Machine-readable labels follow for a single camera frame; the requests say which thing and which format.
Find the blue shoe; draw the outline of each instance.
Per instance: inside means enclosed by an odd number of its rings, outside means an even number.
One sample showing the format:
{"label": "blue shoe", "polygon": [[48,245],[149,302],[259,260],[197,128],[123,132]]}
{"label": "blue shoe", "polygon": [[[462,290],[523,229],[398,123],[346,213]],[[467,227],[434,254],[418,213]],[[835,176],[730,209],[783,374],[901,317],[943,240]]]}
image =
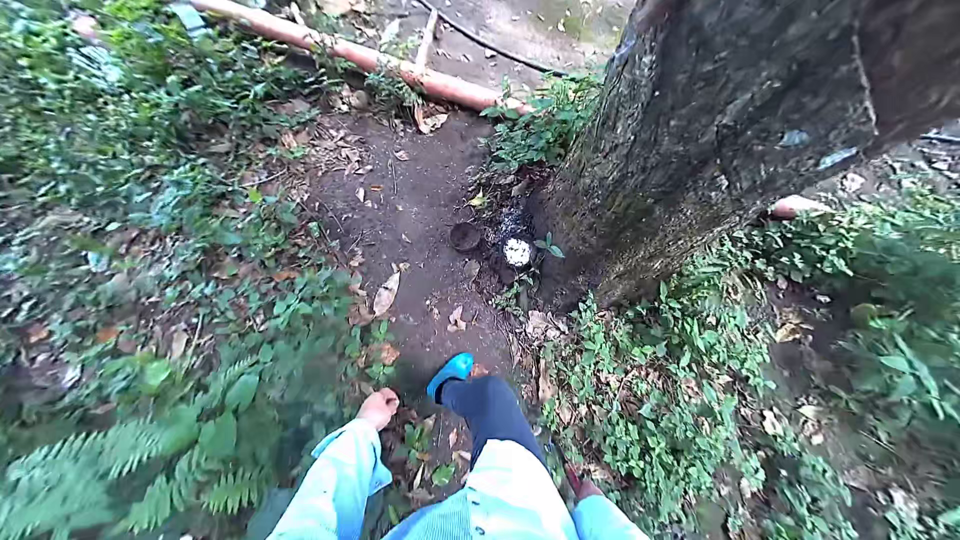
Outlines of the blue shoe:
{"label": "blue shoe", "polygon": [[470,353],[460,353],[454,356],[446,361],[444,367],[440,368],[437,375],[434,375],[430,383],[426,385],[426,395],[433,400],[433,403],[439,404],[440,399],[438,399],[439,396],[437,396],[437,388],[449,379],[467,380],[472,369],[473,355]]}

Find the leg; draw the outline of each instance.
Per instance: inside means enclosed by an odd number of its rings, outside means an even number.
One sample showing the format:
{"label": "leg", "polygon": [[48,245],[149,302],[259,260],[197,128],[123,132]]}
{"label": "leg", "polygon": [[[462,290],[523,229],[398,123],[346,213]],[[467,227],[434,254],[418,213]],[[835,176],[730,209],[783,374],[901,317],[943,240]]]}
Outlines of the leg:
{"label": "leg", "polygon": [[546,458],[530,424],[520,410],[516,394],[500,377],[473,380],[450,379],[440,387],[440,402],[467,420],[473,437],[470,467],[488,439],[514,441],[529,450],[546,467]]}

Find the shirt sleeve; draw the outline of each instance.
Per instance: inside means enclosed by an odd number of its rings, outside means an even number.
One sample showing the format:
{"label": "shirt sleeve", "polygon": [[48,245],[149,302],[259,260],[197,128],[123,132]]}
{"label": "shirt sleeve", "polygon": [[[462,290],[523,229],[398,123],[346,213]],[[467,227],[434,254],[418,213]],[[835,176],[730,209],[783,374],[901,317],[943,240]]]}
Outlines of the shirt sleeve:
{"label": "shirt sleeve", "polygon": [[392,480],[380,462],[376,428],[355,419],[325,437],[311,454],[317,460],[268,540],[356,540],[367,497]]}
{"label": "shirt sleeve", "polygon": [[577,503],[573,524],[580,540],[650,540],[603,495],[591,495]]}

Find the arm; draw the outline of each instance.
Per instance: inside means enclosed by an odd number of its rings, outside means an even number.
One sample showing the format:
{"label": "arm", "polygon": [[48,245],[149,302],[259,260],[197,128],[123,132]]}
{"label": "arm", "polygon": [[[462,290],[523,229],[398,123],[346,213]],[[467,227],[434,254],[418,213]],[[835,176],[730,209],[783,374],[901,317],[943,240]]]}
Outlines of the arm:
{"label": "arm", "polygon": [[360,537],[367,497],[391,481],[380,463],[380,436],[396,412],[396,394],[374,392],[357,417],[314,449],[300,489],[268,540],[354,540]]}
{"label": "arm", "polygon": [[580,540],[649,540],[590,480],[584,480],[577,499],[573,525]]}

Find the rubber tree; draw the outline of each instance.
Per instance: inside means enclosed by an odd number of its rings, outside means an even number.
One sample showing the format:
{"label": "rubber tree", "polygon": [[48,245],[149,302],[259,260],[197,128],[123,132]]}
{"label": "rubber tree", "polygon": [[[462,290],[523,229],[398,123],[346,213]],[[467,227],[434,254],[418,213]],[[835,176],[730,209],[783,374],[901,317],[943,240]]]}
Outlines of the rubber tree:
{"label": "rubber tree", "polygon": [[960,116],[957,0],[638,0],[534,199],[544,291],[632,300],[719,233]]}

